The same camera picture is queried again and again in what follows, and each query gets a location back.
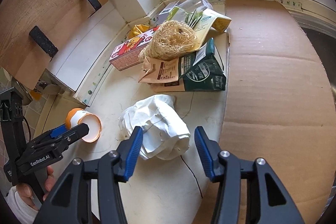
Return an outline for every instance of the crumpled tissue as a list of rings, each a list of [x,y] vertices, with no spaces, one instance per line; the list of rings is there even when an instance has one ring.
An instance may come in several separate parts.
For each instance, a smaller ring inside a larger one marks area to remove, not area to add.
[[[140,157],[144,160],[157,156],[171,160],[189,149],[190,132],[174,110],[175,97],[156,94],[138,101],[119,117],[120,130],[128,136],[136,126],[143,129]]]

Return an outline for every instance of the dried loofah sponge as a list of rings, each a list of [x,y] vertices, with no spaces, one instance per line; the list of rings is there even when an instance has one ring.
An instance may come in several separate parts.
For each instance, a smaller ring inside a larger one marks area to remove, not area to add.
[[[154,33],[152,40],[142,49],[139,61],[147,57],[160,60],[173,60],[192,51],[197,37],[186,23],[169,20],[162,23]]]

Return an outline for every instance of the paper cup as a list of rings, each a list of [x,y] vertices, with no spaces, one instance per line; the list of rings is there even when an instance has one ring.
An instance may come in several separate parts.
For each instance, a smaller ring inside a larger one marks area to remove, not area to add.
[[[65,119],[65,127],[67,130],[80,123],[86,123],[89,127],[89,133],[82,138],[83,141],[92,143],[99,138],[101,122],[97,115],[83,110],[82,108],[74,108],[70,110]]]

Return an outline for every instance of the white sleeve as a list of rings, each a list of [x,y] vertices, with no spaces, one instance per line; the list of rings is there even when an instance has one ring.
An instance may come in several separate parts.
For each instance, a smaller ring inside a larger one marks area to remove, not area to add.
[[[22,224],[32,224],[34,222],[38,211],[31,208],[20,198],[15,186],[9,190],[8,196],[5,197],[5,200],[14,215]]]

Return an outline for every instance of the silver bolt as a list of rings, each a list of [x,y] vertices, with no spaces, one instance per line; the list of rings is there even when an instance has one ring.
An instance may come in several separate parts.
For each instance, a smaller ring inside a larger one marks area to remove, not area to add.
[[[112,151],[110,151],[110,152],[109,152],[109,156],[110,156],[111,158],[115,158],[115,157],[117,157],[117,156],[118,156],[118,151],[116,151],[116,150],[112,150]]]
[[[264,160],[263,158],[258,158],[258,159],[257,159],[257,163],[258,163],[259,165],[264,165],[264,164],[266,163],[266,160]]]
[[[230,152],[226,151],[226,150],[223,150],[223,151],[220,152],[220,155],[224,158],[228,158],[230,156]]]
[[[72,164],[73,165],[80,165],[82,162],[82,160],[80,158],[75,158],[72,160]]]

